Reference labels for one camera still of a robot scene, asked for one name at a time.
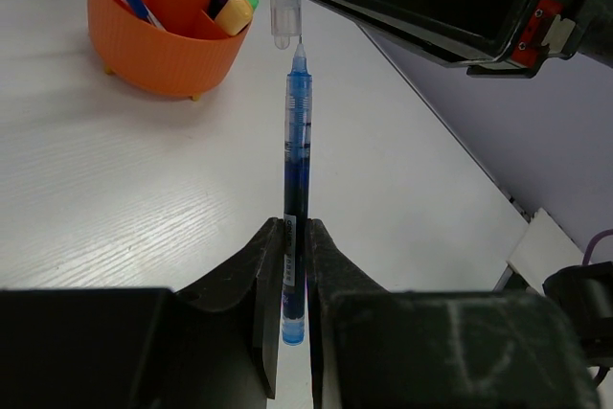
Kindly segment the blue gel pen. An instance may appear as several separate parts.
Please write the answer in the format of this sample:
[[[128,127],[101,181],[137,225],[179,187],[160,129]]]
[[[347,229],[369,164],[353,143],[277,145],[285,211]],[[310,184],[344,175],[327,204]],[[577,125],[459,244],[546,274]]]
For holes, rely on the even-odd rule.
[[[312,75],[299,42],[286,77],[284,119],[284,268],[282,339],[297,346],[305,337],[306,225],[311,147]]]

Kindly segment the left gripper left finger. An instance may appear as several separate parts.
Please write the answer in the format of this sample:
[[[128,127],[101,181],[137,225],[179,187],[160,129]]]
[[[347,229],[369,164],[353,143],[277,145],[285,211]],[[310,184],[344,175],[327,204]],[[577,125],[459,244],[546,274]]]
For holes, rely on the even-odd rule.
[[[267,219],[234,256],[179,290],[178,398],[276,394],[283,223]]]

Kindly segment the small clear eraser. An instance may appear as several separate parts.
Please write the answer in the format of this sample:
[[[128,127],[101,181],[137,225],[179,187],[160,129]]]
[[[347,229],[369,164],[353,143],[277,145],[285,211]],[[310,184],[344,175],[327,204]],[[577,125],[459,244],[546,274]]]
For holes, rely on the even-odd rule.
[[[276,48],[287,49],[302,36],[302,0],[270,0],[270,24]]]

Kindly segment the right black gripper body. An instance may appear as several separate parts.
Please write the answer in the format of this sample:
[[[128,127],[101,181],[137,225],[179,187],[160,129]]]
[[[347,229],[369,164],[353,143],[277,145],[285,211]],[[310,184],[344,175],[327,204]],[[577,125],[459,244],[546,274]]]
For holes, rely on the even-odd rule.
[[[470,65],[469,76],[531,79],[546,60],[575,55],[612,66],[612,0],[536,0],[531,7],[506,54]]]

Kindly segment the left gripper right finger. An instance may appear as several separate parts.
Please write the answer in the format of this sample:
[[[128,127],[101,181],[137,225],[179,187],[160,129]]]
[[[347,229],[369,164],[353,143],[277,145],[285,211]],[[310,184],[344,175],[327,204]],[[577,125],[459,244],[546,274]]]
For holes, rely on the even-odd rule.
[[[320,219],[306,226],[306,275],[314,406],[391,408],[389,293],[338,249]]]

